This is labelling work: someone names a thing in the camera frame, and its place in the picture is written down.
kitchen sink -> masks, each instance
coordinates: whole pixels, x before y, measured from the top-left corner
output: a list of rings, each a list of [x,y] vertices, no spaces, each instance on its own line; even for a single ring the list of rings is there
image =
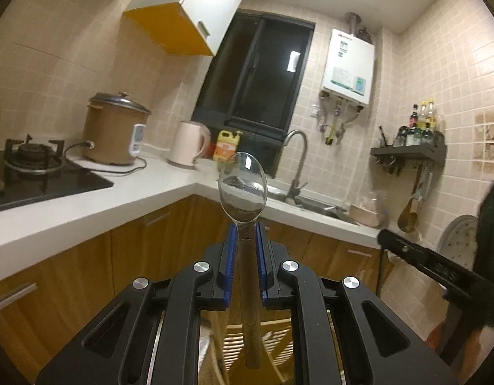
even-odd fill
[[[268,186],[268,197],[273,200],[285,202],[286,192],[278,188]],[[356,226],[359,225],[346,214],[346,211],[343,208],[322,203],[322,201],[313,200],[311,198],[306,198],[302,195],[295,197],[295,207],[312,211],[317,214],[322,214],[323,216],[336,218],[338,220],[345,221],[346,223],[355,224]]]

kettle handle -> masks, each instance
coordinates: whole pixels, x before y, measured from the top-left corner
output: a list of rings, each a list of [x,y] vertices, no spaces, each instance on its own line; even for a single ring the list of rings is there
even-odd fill
[[[195,160],[204,156],[204,153],[208,149],[208,145],[212,140],[212,136],[211,133],[209,132],[208,127],[206,127],[204,124],[198,122],[193,122],[193,123],[199,125],[199,127],[201,128],[201,135],[203,137],[201,150],[199,150],[199,152],[197,152],[197,154],[195,155],[194,157]]]

silver screw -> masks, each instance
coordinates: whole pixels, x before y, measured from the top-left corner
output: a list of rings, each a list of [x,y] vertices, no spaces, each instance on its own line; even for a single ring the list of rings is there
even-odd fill
[[[293,271],[299,269],[299,264],[297,262],[294,262],[294,261],[284,261],[282,263],[282,268],[284,270],[287,270],[288,272],[293,272]]]
[[[135,289],[144,289],[149,285],[149,281],[145,278],[137,278],[133,281],[133,288]]]
[[[209,263],[208,262],[197,262],[194,265],[194,271],[195,272],[206,272],[209,270]]]
[[[347,287],[347,288],[351,288],[351,289],[354,289],[354,288],[357,288],[359,287],[359,281],[357,278],[355,277],[346,277],[344,279],[344,285]]]

brown electric pot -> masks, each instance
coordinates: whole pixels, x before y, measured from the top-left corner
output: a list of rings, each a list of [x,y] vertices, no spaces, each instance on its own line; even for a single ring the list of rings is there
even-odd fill
[[[107,165],[135,162],[150,111],[125,93],[99,92],[89,101],[83,139],[94,146],[83,148],[83,156]]]

gas stove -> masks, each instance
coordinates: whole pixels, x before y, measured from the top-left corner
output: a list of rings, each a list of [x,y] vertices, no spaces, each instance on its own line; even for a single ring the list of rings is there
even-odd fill
[[[0,211],[113,186],[113,182],[64,159],[64,141],[52,146],[8,139],[0,150]]]

